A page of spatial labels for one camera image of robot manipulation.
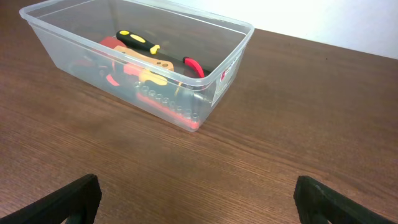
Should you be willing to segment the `clear plastic container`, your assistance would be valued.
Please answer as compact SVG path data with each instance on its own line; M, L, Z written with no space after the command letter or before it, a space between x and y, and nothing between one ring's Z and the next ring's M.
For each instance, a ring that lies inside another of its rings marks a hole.
M212 99L212 103L195 100L193 109L198 114L199 127L233 82L254 32L247 22L170 1L56 0L23 7L19 13L33 28L53 63L71 75L69 64L89 57L125 63L124 71L138 78L143 70L149 70L199 90ZM117 39L119 30L136 33L171 54L193 58L202 66L205 78L198 78L188 65L172 57L133 49L172 62L174 71L100 44L105 37ZM114 88L79 79L187 131L197 130L174 123L138 100L133 86Z

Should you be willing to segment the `red diagonal cutters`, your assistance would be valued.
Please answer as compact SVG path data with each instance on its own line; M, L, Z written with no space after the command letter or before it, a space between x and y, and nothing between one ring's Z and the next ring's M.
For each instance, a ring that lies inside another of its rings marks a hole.
M190 57L184 57L183 63L188 65L196 73L198 78L205 78L204 70L196 60Z

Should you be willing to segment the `orange socket bit rail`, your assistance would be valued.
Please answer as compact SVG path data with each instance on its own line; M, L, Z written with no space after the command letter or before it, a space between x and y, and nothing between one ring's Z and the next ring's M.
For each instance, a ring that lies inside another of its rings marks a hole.
M198 114L193 109L195 104L193 91L174 83L165 82L160 85L150 80L136 81L133 87L136 98L161 115L166 115L174 123L188 129L199 128Z

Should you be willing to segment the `orange scraper wooden handle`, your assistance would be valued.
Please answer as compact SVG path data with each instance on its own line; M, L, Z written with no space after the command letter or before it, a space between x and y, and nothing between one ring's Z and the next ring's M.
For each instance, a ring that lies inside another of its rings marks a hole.
M167 70L174 71L174 65L172 62L165 61L165 60L160 60L156 58L151 58L148 56L145 56L143 54L140 54L136 52L133 49L128 48L124 43L122 43L120 40L115 39L114 37L105 37L101 42L101 45L104 45L106 47L109 47L113 50L116 50L118 52L127 54L128 56L132 56L138 59L141 59L145 62L151 63L153 65L163 67Z

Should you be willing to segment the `metal file yellow black handle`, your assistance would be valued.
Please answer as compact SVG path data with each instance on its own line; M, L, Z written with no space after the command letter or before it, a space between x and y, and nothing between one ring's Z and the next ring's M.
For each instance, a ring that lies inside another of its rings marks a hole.
M145 52L149 52L151 55L172 57L178 61L185 63L185 57L171 54L170 52L161 49L159 44L153 44L142 36L129 30L119 30L116 33L116 38L132 49L143 50Z

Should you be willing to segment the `orange black needle-nose pliers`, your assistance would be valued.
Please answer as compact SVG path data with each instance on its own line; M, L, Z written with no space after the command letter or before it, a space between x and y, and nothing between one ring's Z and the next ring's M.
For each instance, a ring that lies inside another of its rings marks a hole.
M114 60L83 57L71 62L68 69L73 75L100 86L131 88L139 79L126 73L125 65Z

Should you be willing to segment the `yellow black stubby screwdriver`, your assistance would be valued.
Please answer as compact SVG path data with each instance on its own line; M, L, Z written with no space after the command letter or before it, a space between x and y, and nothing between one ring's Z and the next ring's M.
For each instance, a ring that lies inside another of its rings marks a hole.
M199 90L194 90L192 86L166 78L149 70L143 70L140 73L139 81L148 86L149 90L154 90L157 94L161 94L170 100L200 100L205 103L212 103L212 99L209 99Z

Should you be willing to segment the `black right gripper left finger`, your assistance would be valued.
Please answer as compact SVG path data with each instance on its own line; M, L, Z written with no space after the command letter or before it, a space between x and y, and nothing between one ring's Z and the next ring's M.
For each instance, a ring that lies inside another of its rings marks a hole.
M102 198L98 177L87 174L1 218L1 224L93 224Z

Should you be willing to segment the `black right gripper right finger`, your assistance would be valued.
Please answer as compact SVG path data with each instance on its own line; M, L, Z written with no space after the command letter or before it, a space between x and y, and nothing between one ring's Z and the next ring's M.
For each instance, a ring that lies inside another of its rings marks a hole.
M298 177L294 200L301 224L395 224L307 175Z

